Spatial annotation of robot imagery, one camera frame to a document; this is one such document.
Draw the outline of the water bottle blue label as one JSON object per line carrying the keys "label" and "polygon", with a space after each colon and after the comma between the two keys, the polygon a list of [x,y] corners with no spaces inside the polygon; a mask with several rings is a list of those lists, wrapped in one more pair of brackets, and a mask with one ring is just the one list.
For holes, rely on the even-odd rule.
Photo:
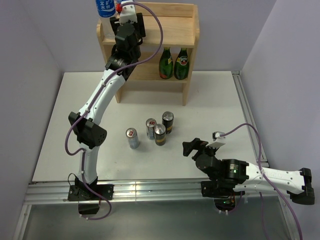
{"label": "water bottle blue label", "polygon": [[116,15],[116,5],[114,0],[95,0],[97,12],[102,23],[104,36],[107,39],[115,37],[110,18]]}

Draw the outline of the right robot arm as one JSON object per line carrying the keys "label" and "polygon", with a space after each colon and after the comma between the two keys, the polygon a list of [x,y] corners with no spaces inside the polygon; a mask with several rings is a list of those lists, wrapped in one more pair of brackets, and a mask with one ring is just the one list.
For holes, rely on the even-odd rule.
{"label": "right robot arm", "polygon": [[224,138],[216,138],[212,143],[199,138],[182,143],[183,156],[187,157],[195,150],[196,154],[192,156],[195,166],[209,178],[201,182],[203,197],[276,192],[288,196],[295,204],[314,205],[315,192],[309,168],[284,171],[237,159],[217,159],[216,152],[225,143]]}

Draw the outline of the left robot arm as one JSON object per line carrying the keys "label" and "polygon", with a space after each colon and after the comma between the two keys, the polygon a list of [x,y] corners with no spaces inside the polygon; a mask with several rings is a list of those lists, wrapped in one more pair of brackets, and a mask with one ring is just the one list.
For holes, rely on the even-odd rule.
{"label": "left robot arm", "polygon": [[112,17],[110,24],[115,34],[115,45],[108,58],[102,79],[85,105],[78,112],[70,112],[70,129],[79,143],[81,152],[79,173],[75,183],[81,186],[79,194],[86,200],[96,197],[98,188],[97,160],[100,146],[107,131],[100,126],[103,115],[116,92],[126,83],[137,65],[141,64],[140,45],[146,36],[142,13],[121,13]]}

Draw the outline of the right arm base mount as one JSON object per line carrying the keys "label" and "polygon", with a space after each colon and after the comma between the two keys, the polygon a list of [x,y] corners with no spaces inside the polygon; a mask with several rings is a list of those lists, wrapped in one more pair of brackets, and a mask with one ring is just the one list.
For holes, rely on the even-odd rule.
{"label": "right arm base mount", "polygon": [[202,197],[212,198],[217,212],[226,216],[237,209],[245,195],[244,191],[235,192],[232,188],[218,188],[217,183],[210,180],[201,181],[200,186]]}

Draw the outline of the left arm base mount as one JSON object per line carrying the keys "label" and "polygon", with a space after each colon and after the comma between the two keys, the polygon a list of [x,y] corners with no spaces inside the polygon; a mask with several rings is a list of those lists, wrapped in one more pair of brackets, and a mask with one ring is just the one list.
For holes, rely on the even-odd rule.
{"label": "left arm base mount", "polygon": [[[98,184],[93,190],[107,200],[112,200],[114,193],[113,184]],[[102,198],[89,191],[84,185],[71,185],[67,200],[78,202],[78,212],[82,215],[95,215],[100,209]]]}

